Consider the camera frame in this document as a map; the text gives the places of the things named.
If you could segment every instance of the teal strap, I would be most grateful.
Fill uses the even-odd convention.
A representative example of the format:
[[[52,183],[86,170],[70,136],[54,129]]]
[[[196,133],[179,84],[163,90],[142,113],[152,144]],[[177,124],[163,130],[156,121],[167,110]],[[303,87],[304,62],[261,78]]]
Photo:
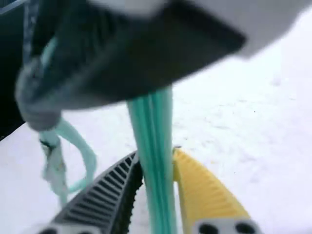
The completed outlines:
[[[79,149],[86,169],[85,176],[70,188],[67,187],[66,183],[66,167],[58,135]],[[43,178],[50,183],[52,191],[59,196],[60,203],[64,206],[70,193],[85,188],[86,185],[93,181],[97,166],[96,155],[78,131],[63,119],[61,119],[55,129],[40,132],[40,141],[47,158]]]
[[[176,234],[172,164],[172,89],[128,102],[144,172],[152,233]]]

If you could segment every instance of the holes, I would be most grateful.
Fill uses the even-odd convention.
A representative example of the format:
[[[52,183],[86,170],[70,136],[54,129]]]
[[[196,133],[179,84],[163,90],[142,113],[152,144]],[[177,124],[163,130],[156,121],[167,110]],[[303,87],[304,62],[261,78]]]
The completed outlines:
[[[117,180],[120,184],[124,184],[124,181],[120,175],[118,175],[116,172],[111,171],[109,173],[115,180]]]
[[[128,166],[131,166],[131,163],[132,163],[131,159],[130,159],[130,158],[127,158],[127,159],[126,159],[126,163],[128,164]]]
[[[199,233],[200,234],[218,234],[218,228],[216,228],[215,226],[211,225],[211,224],[202,224],[199,227]]]
[[[102,186],[97,185],[93,189],[101,193],[101,195],[105,197],[104,200],[108,200],[112,202],[115,202],[118,200],[118,197],[113,196],[113,194],[109,194],[109,191],[106,191],[105,188],[103,188]]]
[[[115,206],[115,203],[114,203],[114,202],[108,201],[108,199],[107,199],[105,196],[103,196],[102,194],[98,194],[98,192],[95,191],[95,190],[94,190],[94,191],[91,191],[88,195],[89,195],[89,196],[92,196],[92,197],[94,197],[94,198],[97,198],[97,199],[100,200],[101,202],[107,203],[107,204],[109,204],[109,205],[111,205],[111,206]]]
[[[120,189],[120,190],[122,189],[122,187],[121,187],[119,184],[117,184],[115,181],[113,181],[110,177],[106,176],[104,179],[105,179],[108,183],[114,185],[116,188],[118,188],[118,189]]]
[[[111,191],[112,193],[116,194],[117,196],[120,195],[120,193],[116,190],[116,188],[113,188],[111,186],[109,186],[107,183],[105,183],[103,180],[101,180],[99,182],[99,184],[104,187],[105,189],[107,189],[108,191]]]
[[[129,171],[129,168],[127,167],[127,165],[126,165],[124,162],[122,162],[122,163],[120,164],[120,166],[121,166],[126,172]]]
[[[81,204],[78,204],[77,206],[80,207],[80,208],[92,211],[94,213],[97,213],[99,215],[104,215],[104,216],[107,216],[107,217],[111,216],[111,215],[109,215],[109,213],[110,213],[109,211],[111,209],[109,209],[109,210],[106,210],[106,209],[103,209],[103,208],[101,209],[101,207],[99,207],[99,206],[94,206],[94,205],[91,205],[91,204],[88,204],[88,203],[85,203],[85,202],[83,202]]]
[[[120,167],[116,167],[115,170],[125,179],[127,175],[121,170]]]
[[[94,198],[85,198],[83,200],[83,202],[85,202],[85,205],[90,205],[92,206],[95,206],[95,207],[99,207],[100,209],[104,209],[104,210],[107,210],[107,211],[113,211],[114,209],[108,207],[106,204],[104,204],[102,201],[99,201],[97,199],[94,199]]]
[[[41,233],[39,234],[57,234],[57,230],[54,228],[47,228],[45,230],[43,230]]]
[[[238,223],[235,226],[235,229],[238,233],[241,233],[241,234],[254,234],[255,233],[255,229],[253,228],[253,226],[251,226],[248,223]]]

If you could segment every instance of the black object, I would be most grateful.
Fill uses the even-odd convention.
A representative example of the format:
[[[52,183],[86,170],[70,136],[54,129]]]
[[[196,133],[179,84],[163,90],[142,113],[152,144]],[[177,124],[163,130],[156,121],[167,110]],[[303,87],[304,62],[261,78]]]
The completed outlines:
[[[98,176],[53,221],[95,226],[103,234],[126,234],[142,177],[138,157],[132,153]]]
[[[24,123],[14,99],[15,80],[22,65],[23,2],[0,1],[0,140]]]
[[[44,72],[37,73],[42,67],[37,64],[27,73],[33,58],[17,86],[22,116],[37,131],[54,127],[62,110],[103,106],[170,85],[237,51],[245,41],[183,0],[171,1],[144,20],[86,0],[60,1],[40,2],[34,34],[27,40],[30,57],[38,57],[55,39]],[[49,11],[60,13],[47,17]],[[45,116],[53,118],[46,121]]]

